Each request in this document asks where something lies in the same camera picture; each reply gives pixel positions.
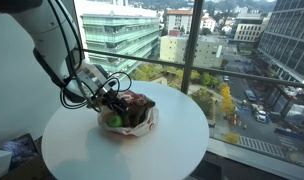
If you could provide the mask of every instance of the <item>yellow tree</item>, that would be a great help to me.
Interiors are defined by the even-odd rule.
[[[229,86],[222,87],[220,93],[223,96],[223,98],[231,97],[230,87]]]
[[[229,86],[227,83],[221,82],[221,83],[219,84],[219,90],[221,91],[224,87],[227,87],[227,86]]]
[[[232,97],[223,97],[220,109],[225,113],[227,117],[231,116],[234,113],[235,105],[233,103]]]

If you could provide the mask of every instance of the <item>building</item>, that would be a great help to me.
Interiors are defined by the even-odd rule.
[[[269,22],[269,16],[261,14],[239,14],[235,18],[231,31],[231,41],[255,42],[260,34],[265,30]]]
[[[214,31],[215,24],[216,24],[215,20],[209,16],[203,16],[201,19],[201,26],[203,28],[209,28],[211,32]]]
[[[94,1],[94,2],[103,2],[107,4],[114,4],[119,6],[128,6],[128,0],[88,0],[88,1]]]
[[[167,25],[168,31],[172,29],[184,28],[184,33],[190,31],[192,23],[193,11],[190,10],[171,10],[167,13]]]
[[[222,31],[225,32],[225,34],[231,34],[231,31],[232,31],[232,27],[227,25],[227,26],[223,26],[222,27]]]
[[[157,48],[159,19],[156,12],[110,4],[93,8],[100,14],[81,15],[88,49],[147,58]],[[139,65],[134,60],[92,53],[88,53],[88,58],[109,73],[130,73]]]
[[[278,0],[258,50],[270,74],[304,83],[304,1]],[[269,103],[285,120],[304,123],[304,89],[277,86]]]
[[[161,37],[160,60],[184,62],[185,47],[188,36]],[[223,53],[228,42],[215,37],[199,36],[194,56],[194,65],[202,67],[220,67]]]

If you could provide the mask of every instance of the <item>parked car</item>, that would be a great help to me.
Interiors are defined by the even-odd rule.
[[[223,81],[224,82],[229,82],[229,76],[223,76]]]
[[[253,91],[245,90],[244,93],[245,93],[246,97],[249,99],[249,101],[256,102],[256,96]]]
[[[256,120],[259,122],[266,122],[266,112],[265,111],[257,111],[255,114]]]

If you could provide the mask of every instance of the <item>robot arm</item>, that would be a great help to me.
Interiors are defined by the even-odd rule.
[[[82,60],[72,65],[71,51],[80,42],[76,25],[59,0],[0,0],[0,12],[10,14],[30,34],[37,61],[71,102],[87,101],[93,107],[93,100],[103,98],[103,105],[119,114],[127,111],[101,66]]]

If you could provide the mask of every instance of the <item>white table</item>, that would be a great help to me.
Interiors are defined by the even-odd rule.
[[[139,138],[103,130],[97,113],[86,108],[62,107],[53,115],[43,134],[42,152],[57,179],[179,180],[198,166],[209,139],[199,106],[157,83],[135,81],[131,90],[154,100],[159,109],[158,124]]]

